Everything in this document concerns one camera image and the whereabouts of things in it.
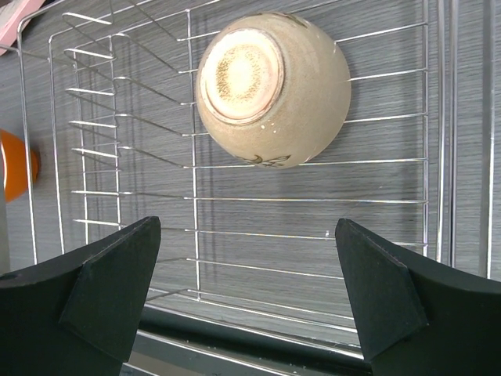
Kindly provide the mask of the orange bowl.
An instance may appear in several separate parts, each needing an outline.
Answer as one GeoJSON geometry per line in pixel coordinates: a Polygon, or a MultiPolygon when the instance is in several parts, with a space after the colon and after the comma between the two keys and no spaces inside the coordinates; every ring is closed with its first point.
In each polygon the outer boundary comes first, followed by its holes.
{"type": "Polygon", "coordinates": [[[28,190],[25,143],[10,132],[1,130],[3,186],[7,203],[28,190]]]}

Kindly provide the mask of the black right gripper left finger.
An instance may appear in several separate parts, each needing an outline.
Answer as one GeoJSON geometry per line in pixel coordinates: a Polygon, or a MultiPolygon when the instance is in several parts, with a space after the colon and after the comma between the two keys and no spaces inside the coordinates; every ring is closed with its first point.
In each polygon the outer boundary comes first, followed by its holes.
{"type": "Polygon", "coordinates": [[[118,375],[128,362],[160,249],[145,217],[1,276],[3,375],[118,375]]]}

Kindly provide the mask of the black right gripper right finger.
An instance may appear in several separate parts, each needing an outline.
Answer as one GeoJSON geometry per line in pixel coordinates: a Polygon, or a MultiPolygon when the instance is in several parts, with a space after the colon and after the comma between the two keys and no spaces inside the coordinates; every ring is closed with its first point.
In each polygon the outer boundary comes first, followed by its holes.
{"type": "Polygon", "coordinates": [[[350,219],[337,253],[375,375],[498,375],[500,283],[398,246],[350,219]]]}

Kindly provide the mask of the beige floral ceramic bowl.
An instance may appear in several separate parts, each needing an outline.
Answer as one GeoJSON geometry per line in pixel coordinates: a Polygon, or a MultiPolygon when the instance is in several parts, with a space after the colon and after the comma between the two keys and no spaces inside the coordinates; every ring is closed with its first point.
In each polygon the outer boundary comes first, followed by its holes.
{"type": "Polygon", "coordinates": [[[289,13],[239,18],[208,45],[196,73],[196,106],[211,138],[260,168],[285,169],[322,153],[351,104],[341,47],[289,13]]]}

